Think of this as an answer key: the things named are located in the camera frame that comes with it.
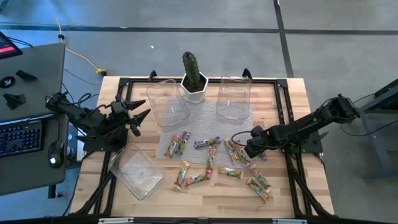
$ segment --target gray floor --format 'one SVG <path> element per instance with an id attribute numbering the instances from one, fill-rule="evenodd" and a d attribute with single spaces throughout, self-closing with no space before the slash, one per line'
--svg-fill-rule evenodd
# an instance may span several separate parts
<path id="1" fill-rule="evenodd" d="M 118 0 L 61 1 L 51 5 L 65 25 L 115 27 L 222 27 L 276 29 L 271 0 Z M 398 3 L 393 0 L 280 0 L 286 29 L 398 29 Z M 55 21 L 42 1 L 13 0 L 0 14 L 0 25 L 49 25 Z M 2 30 L 33 45 L 57 42 L 58 32 Z M 238 75 L 247 67 L 255 77 L 286 77 L 278 34 L 184 32 L 65 32 L 71 49 L 91 58 L 109 75 L 182 75 L 181 54 L 191 50 L 209 76 Z M 304 78 L 312 109 L 339 93 L 355 100 L 375 92 L 398 76 L 396 35 L 287 35 L 294 77 Z M 92 83 L 101 77 L 84 60 L 66 54 L 65 68 Z M 78 98 L 92 86 L 64 74 Z M 86 106 L 94 106 L 95 100 Z M 347 126 L 362 133 L 361 124 Z M 364 183 L 376 172 L 366 138 L 347 136 L 338 125 L 323 129 L 326 175 L 337 215 L 345 218 L 398 222 L 398 180 Z M 72 192 L 76 174 L 64 191 Z M 67 198 L 46 200 L 47 191 L 31 190 L 0 197 L 0 219 L 61 215 Z M 28 201 L 36 199 L 37 204 Z"/>

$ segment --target black keyboard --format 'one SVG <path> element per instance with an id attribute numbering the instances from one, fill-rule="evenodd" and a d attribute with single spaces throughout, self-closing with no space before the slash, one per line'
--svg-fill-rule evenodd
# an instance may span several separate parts
<path id="1" fill-rule="evenodd" d="M 41 140 L 41 121 L 0 126 L 0 157 L 39 151 Z"/>

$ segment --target yellow cable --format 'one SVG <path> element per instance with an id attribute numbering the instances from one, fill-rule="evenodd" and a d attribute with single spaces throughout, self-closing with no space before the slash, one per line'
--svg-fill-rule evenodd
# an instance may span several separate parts
<path id="1" fill-rule="evenodd" d="M 58 17 L 57 17 L 57 15 L 56 15 L 56 13 L 54 12 L 54 10 L 51 8 L 50 4 L 49 4 L 46 0 L 43 0 L 43 1 L 44 1 L 44 3 L 49 7 L 49 9 L 51 10 L 51 13 L 53 14 L 53 16 L 54 16 L 54 18 L 55 18 L 55 21 L 57 22 L 58 28 L 59 28 L 59 30 L 60 30 L 60 34 L 62 35 L 61 25 L 60 25 L 60 22 L 58 21 Z M 65 44 L 65 48 L 66 48 L 67 51 L 69 51 L 70 53 L 75 54 L 75 55 L 77 55 L 77 56 L 79 56 L 79 57 L 85 59 L 88 63 L 90 63 L 90 64 L 96 69 L 96 73 L 97 73 L 97 74 L 101 74 L 101 72 L 106 72 L 106 69 L 98 68 L 90 59 L 88 59 L 87 57 L 85 57 L 85 56 L 83 56 L 83 55 L 81 55 L 81 54 L 79 54 L 79 53 L 77 53 L 77 52 L 74 52 L 74 51 L 70 50 L 70 49 L 67 47 L 66 43 L 64 43 L 64 44 Z"/>

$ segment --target placemat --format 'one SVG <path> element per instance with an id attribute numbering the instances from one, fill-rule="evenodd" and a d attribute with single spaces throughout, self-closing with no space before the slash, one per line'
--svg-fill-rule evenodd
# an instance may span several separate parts
<path id="1" fill-rule="evenodd" d="M 177 105 L 177 100 L 169 100 L 169 107 Z M 163 132 L 160 136 L 159 149 L 156 153 L 156 158 L 169 159 L 164 156 L 173 134 L 182 134 L 184 131 L 191 132 L 191 136 L 185 146 L 183 154 L 173 155 L 173 159 L 180 161 L 196 162 L 196 163 L 207 163 L 209 147 L 202 147 L 195 149 L 193 143 L 195 141 L 215 138 L 219 136 L 221 144 L 217 144 L 218 150 L 215 156 L 216 166 L 227 166 L 242 168 L 242 164 L 233 165 L 231 156 L 225 146 L 223 139 L 230 138 L 232 135 L 240 131 L 250 131 L 253 128 L 253 105 L 249 105 L 249 117 L 243 121 L 242 124 L 231 124 L 219 122 L 220 117 L 216 114 L 216 102 L 215 101 L 203 101 L 199 104 L 186 103 L 187 108 L 190 111 L 190 117 L 185 126 L 174 129 L 173 131 Z M 172 119 L 175 116 L 171 111 L 168 111 L 165 115 L 165 119 Z M 246 140 L 250 138 L 249 134 L 242 134 L 239 139 L 246 143 Z"/>

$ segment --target desk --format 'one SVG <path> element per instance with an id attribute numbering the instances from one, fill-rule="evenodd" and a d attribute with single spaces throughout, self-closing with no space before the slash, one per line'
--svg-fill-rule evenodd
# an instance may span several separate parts
<path id="1" fill-rule="evenodd" d="M 104 77 L 98 98 L 99 105 L 108 104 L 114 100 L 119 78 Z M 309 114 L 310 107 L 304 80 L 289 78 L 287 82 L 295 119 Z M 135 83 L 132 88 L 131 100 L 147 99 L 145 90 L 151 85 L 153 83 Z M 206 100 L 217 100 L 218 87 L 219 84 L 209 83 Z M 283 94 L 281 94 L 281 98 L 285 110 Z M 254 105 L 254 126 L 261 125 L 265 129 L 279 124 L 272 85 L 253 84 L 250 102 Z M 134 114 L 140 113 L 148 108 L 150 108 L 150 104 L 147 101 L 133 112 Z M 177 190 L 173 183 L 177 178 L 181 161 L 156 159 L 161 129 L 158 127 L 153 113 L 150 113 L 141 124 L 140 131 L 142 133 L 140 137 L 135 137 L 129 132 L 128 143 L 134 142 L 144 150 L 164 171 L 165 178 L 161 185 L 142 201 L 138 201 L 122 183 L 117 182 L 111 214 L 113 217 L 287 218 L 294 216 L 285 158 L 280 151 L 267 151 L 268 160 L 257 162 L 260 171 L 273 187 L 273 199 L 263 204 L 262 200 L 247 187 L 243 180 L 218 174 L 217 171 L 209 181 L 185 187 L 181 191 Z M 103 152 L 95 152 L 83 161 L 71 212 L 80 209 L 97 187 L 103 157 Z M 333 213 L 326 175 L 321 162 L 312 154 L 304 154 L 303 164 L 309 189 L 324 208 Z M 206 164 L 192 163 L 187 176 L 202 174 L 205 166 Z M 252 177 L 252 174 L 245 169 L 244 180 L 248 177 Z M 105 188 L 101 210 L 106 205 L 107 193 L 108 188 Z M 304 211 L 301 190 L 298 190 L 297 193 L 300 208 Z"/>

